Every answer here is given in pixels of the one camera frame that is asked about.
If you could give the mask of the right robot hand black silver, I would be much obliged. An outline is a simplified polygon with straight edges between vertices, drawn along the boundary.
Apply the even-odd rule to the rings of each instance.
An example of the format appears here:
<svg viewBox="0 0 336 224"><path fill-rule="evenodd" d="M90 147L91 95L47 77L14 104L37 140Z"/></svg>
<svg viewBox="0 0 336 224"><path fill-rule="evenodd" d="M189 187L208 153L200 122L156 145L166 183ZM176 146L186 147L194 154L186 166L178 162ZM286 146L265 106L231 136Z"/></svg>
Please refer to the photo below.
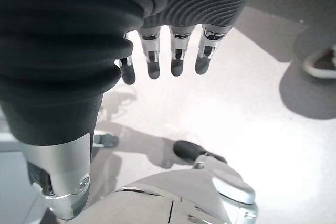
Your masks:
<svg viewBox="0 0 336 224"><path fill-rule="evenodd" d="M127 33L137 31L148 75L160 75L160 29L171 31L179 76L195 25L205 74L248 0L1 0L1 109L27 162L30 183L63 220L89 193L93 134L103 94L135 82Z"/></svg>

